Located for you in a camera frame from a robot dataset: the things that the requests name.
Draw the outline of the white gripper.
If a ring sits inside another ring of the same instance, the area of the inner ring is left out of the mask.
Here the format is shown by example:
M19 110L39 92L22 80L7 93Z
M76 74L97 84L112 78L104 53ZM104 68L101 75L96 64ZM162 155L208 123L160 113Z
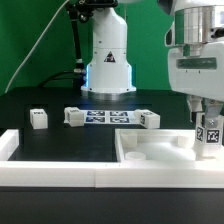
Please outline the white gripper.
M184 57L178 48L170 49L168 74L171 89L188 94L190 121L197 121L203 112L202 97L208 98L205 127L217 128L224 102L224 44L204 45L199 57Z

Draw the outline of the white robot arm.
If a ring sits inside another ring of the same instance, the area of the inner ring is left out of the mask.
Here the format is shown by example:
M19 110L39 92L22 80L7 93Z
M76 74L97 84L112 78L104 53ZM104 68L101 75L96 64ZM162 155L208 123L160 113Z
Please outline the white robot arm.
M126 59L127 24L113 3L128 0L86 0L93 12L93 58L82 90L115 98L134 92ZM171 89L188 95L193 117L216 128L224 105L224 0L157 0L173 22L164 42L169 48Z

